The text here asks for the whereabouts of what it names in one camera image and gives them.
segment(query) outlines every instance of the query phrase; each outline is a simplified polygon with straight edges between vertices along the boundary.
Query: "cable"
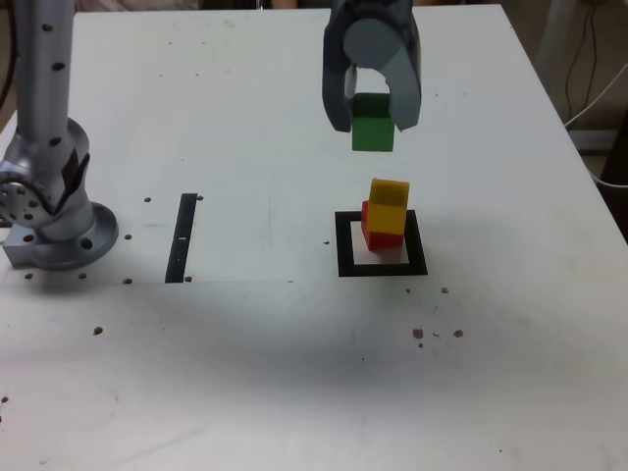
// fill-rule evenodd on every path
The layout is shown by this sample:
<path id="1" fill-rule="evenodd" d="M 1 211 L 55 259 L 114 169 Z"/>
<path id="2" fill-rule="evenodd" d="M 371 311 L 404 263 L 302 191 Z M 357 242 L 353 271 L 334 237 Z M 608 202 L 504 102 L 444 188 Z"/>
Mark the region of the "cable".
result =
<path id="1" fill-rule="evenodd" d="M 593 9 L 593 13 L 589 17 L 589 24 L 591 25 L 591 36 L 593 37 L 593 66 L 591 67 L 591 76 L 589 77 L 589 86 L 587 87 L 587 96 L 585 97 L 585 102 L 582 105 L 582 109 L 584 110 L 589 104 L 589 97 L 591 96 L 591 88 L 593 87 L 593 79 L 596 76 L 596 69 L 598 68 L 598 39 L 596 36 L 596 14 L 598 13 L 598 9 L 602 4 L 602 0 L 596 3 L 596 6 Z"/>
<path id="2" fill-rule="evenodd" d="M 603 95 L 615 84 L 615 82 L 621 77 L 621 75 L 625 72 L 626 69 L 628 69 L 628 63 L 624 64 L 624 67 L 621 68 L 621 70 L 617 73 L 617 75 L 613 78 L 613 80 L 610 81 L 610 83 L 606 86 L 606 88 L 604 90 L 602 90 L 602 92 L 598 95 L 598 97 L 595 100 L 593 100 L 591 102 L 590 105 L 588 105 L 584 110 L 582 110 L 580 113 L 578 113 L 571 120 L 569 120 L 567 123 L 564 124 L 565 128 L 568 128 L 569 125 L 571 125 L 574 121 L 576 121 L 578 118 L 580 118 L 582 115 L 584 115 L 587 111 L 589 111 L 589 109 L 593 105 L 598 103 L 600 98 L 602 98 Z M 598 177 L 593 175 L 593 173 L 590 170 L 588 170 L 588 172 L 589 172 L 589 175 L 591 176 L 591 178 L 596 183 L 601 184 L 602 186 L 607 186 L 609 188 L 616 188 L 616 189 L 628 189 L 628 184 L 608 183 L 608 182 L 605 182 L 603 180 L 600 180 Z"/>
<path id="3" fill-rule="evenodd" d="M 11 84 L 13 83 L 13 74 L 15 73 L 16 60 L 18 57 L 18 42 L 16 39 L 16 12 L 14 10 L 12 0 L 9 0 L 7 2 L 7 13 L 9 14 L 9 33 L 11 35 L 11 56 L 9 58 L 7 77 L 4 80 L 2 92 L 0 92 L 0 111 L 7 101 L 7 96 L 9 96 L 9 90 L 11 89 Z"/>
<path id="4" fill-rule="evenodd" d="M 566 122 L 564 124 L 564 126 L 566 128 L 571 126 L 574 121 L 576 121 L 578 118 L 580 118 L 582 115 L 584 115 L 587 111 L 589 111 L 593 105 L 598 103 L 600 98 L 602 98 L 604 96 L 604 94 L 608 91 L 608 89 L 611 88 L 615 84 L 615 82 L 621 77 L 621 75 L 624 73 L 624 71 L 626 69 L 628 69 L 628 63 L 624 64 L 624 67 L 621 68 L 621 70 L 617 73 L 617 75 L 614 77 L 614 79 L 610 81 L 610 83 L 606 86 L 606 88 L 604 90 L 602 90 L 602 92 L 598 95 L 598 97 L 595 100 L 593 100 L 591 102 L 591 104 L 589 104 L 584 110 L 582 110 L 580 113 L 578 113 L 576 116 L 571 118 L 568 122 Z"/>
<path id="5" fill-rule="evenodd" d="M 600 180 L 598 177 L 596 177 L 591 171 L 589 171 L 589 175 L 596 183 L 599 183 L 602 186 L 608 186 L 609 188 L 617 188 L 617 189 L 628 189 L 628 184 L 615 184 L 615 183 L 605 182 L 603 180 Z"/>
<path id="6" fill-rule="evenodd" d="M 589 17 L 593 13 L 596 8 L 595 4 L 592 4 L 587 10 L 587 15 L 585 15 L 585 21 L 582 25 L 582 37 L 580 38 L 580 44 L 578 45 L 578 49 L 576 49 L 576 53 L 573 56 L 571 61 L 571 65 L 569 66 L 569 72 L 567 73 L 567 78 L 565 79 L 565 98 L 567 100 L 567 108 L 569 110 L 569 118 L 573 117 L 573 107 L 571 105 L 571 98 L 569 97 L 569 81 L 571 80 L 571 74 L 573 73 L 574 68 L 576 67 L 576 63 L 578 62 L 578 58 L 580 57 L 580 53 L 582 49 L 585 47 L 585 43 L 587 42 L 587 26 L 589 24 Z"/>

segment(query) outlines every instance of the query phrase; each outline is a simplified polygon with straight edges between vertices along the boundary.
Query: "black tape strip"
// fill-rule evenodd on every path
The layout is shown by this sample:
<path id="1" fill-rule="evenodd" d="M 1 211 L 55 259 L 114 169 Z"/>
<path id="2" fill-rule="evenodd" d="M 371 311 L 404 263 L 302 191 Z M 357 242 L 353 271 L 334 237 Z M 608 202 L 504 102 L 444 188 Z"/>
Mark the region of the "black tape strip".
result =
<path id="1" fill-rule="evenodd" d="M 196 196 L 196 193 L 184 193 L 181 195 L 175 235 L 170 248 L 168 268 L 166 269 L 166 283 L 183 283 L 185 278 L 185 263 L 187 262 L 189 241 L 192 237 Z"/>

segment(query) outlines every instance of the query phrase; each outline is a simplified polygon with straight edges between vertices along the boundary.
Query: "silver metal arm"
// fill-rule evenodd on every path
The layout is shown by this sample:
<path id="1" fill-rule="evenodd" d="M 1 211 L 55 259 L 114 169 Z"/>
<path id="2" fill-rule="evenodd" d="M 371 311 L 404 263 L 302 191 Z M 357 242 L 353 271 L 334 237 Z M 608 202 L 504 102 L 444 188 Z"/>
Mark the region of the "silver metal arm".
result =
<path id="1" fill-rule="evenodd" d="M 118 237 L 113 213 L 85 191 L 89 141 L 68 118 L 74 0 L 19 0 L 18 127 L 0 163 L 0 212 L 14 223 L 11 263 L 65 270 Z"/>

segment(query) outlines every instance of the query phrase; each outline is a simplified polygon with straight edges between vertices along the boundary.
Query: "white cable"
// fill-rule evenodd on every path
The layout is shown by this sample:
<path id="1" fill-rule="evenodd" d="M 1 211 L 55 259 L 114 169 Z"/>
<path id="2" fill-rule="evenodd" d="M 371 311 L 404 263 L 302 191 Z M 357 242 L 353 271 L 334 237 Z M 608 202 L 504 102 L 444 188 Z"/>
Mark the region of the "white cable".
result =
<path id="1" fill-rule="evenodd" d="M 600 98 L 603 97 L 603 95 L 605 93 L 608 92 L 608 89 L 611 88 L 615 82 L 617 81 L 617 79 L 619 79 L 621 77 L 621 75 L 624 73 L 624 71 L 628 69 L 628 63 L 624 64 L 624 67 L 621 68 L 621 71 L 619 71 L 617 73 L 617 75 L 615 76 L 615 78 L 613 80 L 610 81 L 610 83 L 606 86 L 606 88 L 604 90 L 602 90 L 602 93 L 600 93 L 598 95 L 598 98 L 596 98 L 595 100 L 593 100 L 591 103 L 589 103 L 589 106 L 587 106 L 584 110 L 582 110 L 580 113 L 578 113 L 576 116 L 574 116 L 572 119 L 570 119 L 567 123 L 565 123 L 565 127 L 567 128 L 569 125 L 571 125 L 574 121 L 576 121 L 578 118 L 580 118 L 582 115 L 584 115 L 587 111 L 589 111 L 589 109 L 595 105 L 596 103 L 598 103 L 598 100 L 600 100 Z"/>
<path id="2" fill-rule="evenodd" d="M 589 111 L 589 109 L 595 105 L 596 103 L 598 103 L 598 101 L 600 100 L 600 98 L 603 97 L 603 95 L 615 84 L 615 82 L 621 77 L 621 75 L 624 73 L 624 71 L 628 69 L 628 63 L 624 64 L 624 67 L 621 68 L 621 70 L 617 73 L 617 75 L 614 77 L 613 80 L 610 81 L 610 83 L 606 86 L 606 88 L 604 90 L 602 90 L 602 92 L 598 95 L 598 98 L 596 98 L 595 100 L 593 100 L 589 106 L 587 106 L 584 110 L 582 110 L 580 113 L 578 113 L 576 116 L 574 116 L 572 119 L 570 119 L 567 123 L 565 123 L 565 127 L 567 128 L 569 125 L 571 125 L 574 121 L 576 121 L 578 118 L 580 118 L 582 115 L 584 115 L 587 111 Z M 628 184 L 614 184 L 614 183 L 607 183 L 604 182 L 602 180 L 600 180 L 598 177 L 596 177 L 595 175 L 593 175 L 593 173 L 589 170 L 589 175 L 591 176 L 591 178 L 598 184 L 601 184 L 603 186 L 607 186 L 609 188 L 619 188 L 619 189 L 626 189 L 628 188 Z"/>
<path id="3" fill-rule="evenodd" d="M 614 183 L 604 182 L 604 181 L 600 180 L 598 177 L 596 177 L 595 175 L 593 175 L 593 173 L 591 171 L 589 171 L 589 175 L 591 175 L 591 178 L 596 183 L 602 184 L 604 186 L 608 186 L 609 188 L 620 188 L 620 189 L 628 188 L 628 184 L 614 184 Z"/>

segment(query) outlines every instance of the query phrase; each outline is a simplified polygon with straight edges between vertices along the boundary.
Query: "yellow cube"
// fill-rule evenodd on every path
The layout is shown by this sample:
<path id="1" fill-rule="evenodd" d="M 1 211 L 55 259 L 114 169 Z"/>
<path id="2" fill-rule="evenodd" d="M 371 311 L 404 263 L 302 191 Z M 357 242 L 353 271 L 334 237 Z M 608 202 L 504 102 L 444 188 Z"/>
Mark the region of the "yellow cube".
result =
<path id="1" fill-rule="evenodd" d="M 367 213 L 367 231 L 402 235 L 410 183 L 373 179 Z"/>
<path id="2" fill-rule="evenodd" d="M 410 183 L 373 179 L 369 204 L 386 204 L 407 209 L 409 192 Z"/>

